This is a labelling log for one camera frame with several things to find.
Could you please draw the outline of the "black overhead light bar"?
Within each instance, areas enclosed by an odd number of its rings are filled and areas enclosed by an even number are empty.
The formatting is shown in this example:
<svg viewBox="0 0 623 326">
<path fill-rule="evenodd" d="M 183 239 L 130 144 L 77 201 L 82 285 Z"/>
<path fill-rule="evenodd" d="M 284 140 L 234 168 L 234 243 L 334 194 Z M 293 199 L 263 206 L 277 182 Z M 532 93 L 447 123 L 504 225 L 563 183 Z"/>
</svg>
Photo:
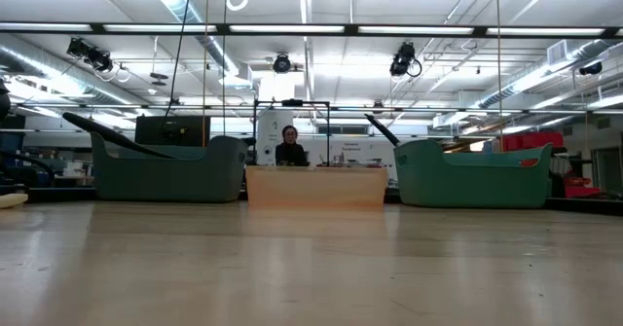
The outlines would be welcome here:
<svg viewBox="0 0 623 326">
<path fill-rule="evenodd" d="M 0 21 L 0 33 L 86 35 L 346 36 L 623 40 L 623 27 L 382 24 L 80 23 Z"/>
</svg>

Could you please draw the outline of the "black long-handled utensil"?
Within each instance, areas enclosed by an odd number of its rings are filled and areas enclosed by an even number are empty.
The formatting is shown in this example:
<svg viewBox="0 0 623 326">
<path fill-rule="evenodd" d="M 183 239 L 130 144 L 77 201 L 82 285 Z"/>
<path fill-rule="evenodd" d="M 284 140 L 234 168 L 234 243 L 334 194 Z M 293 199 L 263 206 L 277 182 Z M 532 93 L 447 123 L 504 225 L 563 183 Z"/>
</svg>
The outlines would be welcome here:
<svg viewBox="0 0 623 326">
<path fill-rule="evenodd" d="M 366 119 L 375 127 L 394 147 L 400 145 L 401 141 L 383 124 L 381 124 L 373 115 L 365 114 Z"/>
</svg>

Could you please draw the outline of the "red storage bins shelf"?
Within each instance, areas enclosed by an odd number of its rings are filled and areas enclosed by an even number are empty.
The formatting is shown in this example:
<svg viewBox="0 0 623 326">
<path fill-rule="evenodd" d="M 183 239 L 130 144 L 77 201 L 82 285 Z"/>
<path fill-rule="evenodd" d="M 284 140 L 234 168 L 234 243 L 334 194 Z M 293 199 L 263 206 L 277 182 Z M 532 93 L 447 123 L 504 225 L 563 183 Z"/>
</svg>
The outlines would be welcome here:
<svg viewBox="0 0 623 326">
<path fill-rule="evenodd" d="M 509 135 L 504 138 L 503 150 L 520 151 L 552 145 L 549 169 L 549 197 L 559 199 L 596 198 L 601 190 L 595 187 L 583 166 L 592 161 L 571 154 L 563 135 L 558 131 L 539 131 Z"/>
</svg>

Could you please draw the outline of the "black monitor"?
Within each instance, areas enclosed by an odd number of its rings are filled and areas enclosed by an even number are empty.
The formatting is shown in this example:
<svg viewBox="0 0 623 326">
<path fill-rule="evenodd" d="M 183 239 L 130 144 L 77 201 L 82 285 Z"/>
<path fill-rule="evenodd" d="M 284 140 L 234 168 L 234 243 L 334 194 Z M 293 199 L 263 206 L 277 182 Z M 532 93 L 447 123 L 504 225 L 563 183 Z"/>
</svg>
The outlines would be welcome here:
<svg viewBox="0 0 623 326">
<path fill-rule="evenodd" d="M 209 117 L 138 117 L 134 141 L 143 145 L 204 147 L 209 134 Z"/>
</svg>

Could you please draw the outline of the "teal plastic bin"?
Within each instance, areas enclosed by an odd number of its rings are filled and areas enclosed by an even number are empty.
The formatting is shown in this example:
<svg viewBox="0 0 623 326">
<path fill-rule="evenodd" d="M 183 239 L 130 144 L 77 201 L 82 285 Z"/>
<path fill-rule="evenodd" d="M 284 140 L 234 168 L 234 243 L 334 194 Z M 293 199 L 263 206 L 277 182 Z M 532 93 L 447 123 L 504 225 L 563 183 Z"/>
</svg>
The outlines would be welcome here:
<svg viewBox="0 0 623 326">
<path fill-rule="evenodd" d="M 432 140 L 394 149 L 399 195 L 421 207 L 539 208 L 548 193 L 552 146 L 508 153 L 445 153 Z"/>
<path fill-rule="evenodd" d="M 173 147 L 173 159 L 128 149 L 113 157 L 99 134 L 91 139 L 100 199 L 219 203 L 238 198 L 248 149 L 238 138 L 216 136 L 204 148 Z"/>
</svg>

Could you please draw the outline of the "silver ventilation duct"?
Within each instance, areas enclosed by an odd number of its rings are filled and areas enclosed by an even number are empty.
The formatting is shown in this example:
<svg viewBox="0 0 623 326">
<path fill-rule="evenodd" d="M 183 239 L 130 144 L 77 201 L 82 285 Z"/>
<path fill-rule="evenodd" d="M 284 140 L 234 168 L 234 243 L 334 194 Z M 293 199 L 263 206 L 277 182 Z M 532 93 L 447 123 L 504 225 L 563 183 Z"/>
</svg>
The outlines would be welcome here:
<svg viewBox="0 0 623 326">
<path fill-rule="evenodd" d="M 503 99 L 534 88 L 563 72 L 598 63 L 621 44 L 623 41 L 612 39 L 561 40 L 546 50 L 545 58 L 508 78 L 503 78 L 501 87 L 489 89 L 471 107 L 488 109 Z"/>
<path fill-rule="evenodd" d="M 91 71 L 64 61 L 11 34 L 0 34 L 0 67 L 12 75 L 47 80 L 53 88 L 67 94 L 84 92 L 104 94 L 126 105 L 147 105 L 148 102 L 111 83 L 104 82 Z"/>
</svg>

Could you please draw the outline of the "thin black stand frame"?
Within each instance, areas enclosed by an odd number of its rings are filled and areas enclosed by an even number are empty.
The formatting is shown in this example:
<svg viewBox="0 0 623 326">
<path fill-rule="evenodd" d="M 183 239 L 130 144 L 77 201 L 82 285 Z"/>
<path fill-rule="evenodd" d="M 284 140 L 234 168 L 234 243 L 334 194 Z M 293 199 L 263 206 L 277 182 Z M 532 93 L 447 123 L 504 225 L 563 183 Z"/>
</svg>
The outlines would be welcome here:
<svg viewBox="0 0 623 326">
<path fill-rule="evenodd" d="M 331 126 L 331 111 L 332 106 L 329 101 L 307 101 L 301 99 L 284 99 L 284 100 L 261 100 L 255 99 L 252 104 L 252 116 L 250 122 L 252 124 L 252 137 L 255 139 L 255 144 L 252 146 L 252 162 L 256 165 L 257 154 L 257 128 L 258 120 L 262 116 L 263 112 L 267 110 L 286 110 L 293 112 L 294 125 L 294 113 L 295 112 L 311 112 L 312 115 L 322 118 L 328 127 Z"/>
</svg>

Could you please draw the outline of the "white cylindrical tank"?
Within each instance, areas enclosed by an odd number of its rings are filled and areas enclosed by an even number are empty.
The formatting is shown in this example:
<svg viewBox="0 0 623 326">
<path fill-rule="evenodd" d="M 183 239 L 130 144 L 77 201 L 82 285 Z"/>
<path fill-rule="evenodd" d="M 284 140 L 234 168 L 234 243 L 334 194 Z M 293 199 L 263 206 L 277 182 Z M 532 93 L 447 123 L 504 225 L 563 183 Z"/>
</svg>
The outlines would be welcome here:
<svg viewBox="0 0 623 326">
<path fill-rule="evenodd" d="M 257 164 L 275 165 L 275 148 L 282 142 L 282 130 L 292 123 L 292 111 L 267 110 L 262 113 L 257 128 Z"/>
</svg>

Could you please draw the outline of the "orange plastic tray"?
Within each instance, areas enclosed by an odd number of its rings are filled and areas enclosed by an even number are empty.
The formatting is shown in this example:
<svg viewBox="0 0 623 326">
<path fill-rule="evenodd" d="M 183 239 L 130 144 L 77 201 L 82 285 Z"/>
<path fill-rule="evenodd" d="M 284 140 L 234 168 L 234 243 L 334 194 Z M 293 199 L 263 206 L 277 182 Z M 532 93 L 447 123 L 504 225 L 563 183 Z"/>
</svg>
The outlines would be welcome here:
<svg viewBox="0 0 623 326">
<path fill-rule="evenodd" d="M 382 167 L 253 165 L 245 177 L 253 208 L 381 210 L 387 183 Z"/>
</svg>

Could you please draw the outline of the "white banner sign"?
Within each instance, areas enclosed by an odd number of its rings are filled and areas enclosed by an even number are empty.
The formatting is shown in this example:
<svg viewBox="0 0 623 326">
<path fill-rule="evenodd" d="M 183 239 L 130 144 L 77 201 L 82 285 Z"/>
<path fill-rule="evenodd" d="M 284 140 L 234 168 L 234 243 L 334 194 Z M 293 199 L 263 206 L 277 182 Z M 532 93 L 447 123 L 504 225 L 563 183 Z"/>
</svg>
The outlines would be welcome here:
<svg viewBox="0 0 623 326">
<path fill-rule="evenodd" d="M 394 167 L 393 146 L 380 138 L 304 139 L 302 145 L 313 164 L 379 165 Z"/>
</svg>

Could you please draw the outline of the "person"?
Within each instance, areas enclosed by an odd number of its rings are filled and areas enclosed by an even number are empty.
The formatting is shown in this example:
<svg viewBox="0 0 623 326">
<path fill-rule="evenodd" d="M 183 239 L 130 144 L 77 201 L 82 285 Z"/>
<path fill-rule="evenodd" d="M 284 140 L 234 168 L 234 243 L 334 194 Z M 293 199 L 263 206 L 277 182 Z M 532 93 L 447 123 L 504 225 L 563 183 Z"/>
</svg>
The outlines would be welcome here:
<svg viewBox="0 0 623 326">
<path fill-rule="evenodd" d="M 275 147 L 275 164 L 307 166 L 308 160 L 302 145 L 297 143 L 298 131 L 293 126 L 282 130 L 282 142 Z"/>
</svg>

